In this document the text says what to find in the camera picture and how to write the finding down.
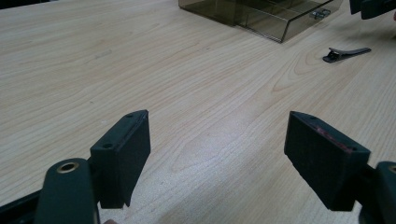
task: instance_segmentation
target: translucent plastic box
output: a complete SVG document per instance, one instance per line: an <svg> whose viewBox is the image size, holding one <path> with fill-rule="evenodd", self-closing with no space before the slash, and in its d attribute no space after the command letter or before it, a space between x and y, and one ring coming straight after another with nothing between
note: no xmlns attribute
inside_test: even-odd
<svg viewBox="0 0 396 224"><path fill-rule="evenodd" d="M282 43L336 11L342 0L178 0L181 8Z"/></svg>

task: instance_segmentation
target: black hair clip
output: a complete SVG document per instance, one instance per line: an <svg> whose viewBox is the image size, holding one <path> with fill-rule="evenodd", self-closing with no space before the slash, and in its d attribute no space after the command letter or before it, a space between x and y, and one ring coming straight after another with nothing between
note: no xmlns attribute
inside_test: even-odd
<svg viewBox="0 0 396 224"><path fill-rule="evenodd" d="M344 59L352 58L363 53L368 53L371 49L354 49L354 50L339 50L339 49L330 49L330 53L327 56L323 57L323 61L326 63L335 63Z"/></svg>

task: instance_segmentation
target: wooden table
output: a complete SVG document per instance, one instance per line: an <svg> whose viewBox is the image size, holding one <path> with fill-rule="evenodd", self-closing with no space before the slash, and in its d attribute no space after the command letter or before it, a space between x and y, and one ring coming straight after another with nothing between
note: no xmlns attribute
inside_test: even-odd
<svg viewBox="0 0 396 224"><path fill-rule="evenodd" d="M396 161L396 31L339 11L285 44L177 0L60 1L0 11L0 203L89 158L121 116L149 111L152 152L119 223L357 223L328 211L283 153L291 110ZM371 48L325 63L328 47Z"/></svg>

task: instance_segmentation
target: table surface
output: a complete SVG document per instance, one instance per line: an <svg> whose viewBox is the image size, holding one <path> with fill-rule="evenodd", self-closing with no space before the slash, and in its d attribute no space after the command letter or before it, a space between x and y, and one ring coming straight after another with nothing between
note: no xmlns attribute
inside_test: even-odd
<svg viewBox="0 0 396 224"><path fill-rule="evenodd" d="M325 63L328 47L373 51ZM60 1L0 11L0 203L123 115L149 111L152 151L119 223L357 223L325 208L283 153L289 112L317 116L396 161L392 13L345 1L284 44L177 0Z"/></svg>

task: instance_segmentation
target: wood grain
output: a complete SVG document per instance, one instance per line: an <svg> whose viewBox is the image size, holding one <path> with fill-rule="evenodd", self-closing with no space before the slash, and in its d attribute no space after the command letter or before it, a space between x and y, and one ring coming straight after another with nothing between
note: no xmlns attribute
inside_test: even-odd
<svg viewBox="0 0 396 224"><path fill-rule="evenodd" d="M152 152L119 223L357 223L328 211L283 154L288 114L324 119L396 161L392 14L341 9L279 45L176 0L60 1L0 11L0 204L149 111ZM373 51L341 63L328 47Z"/></svg>

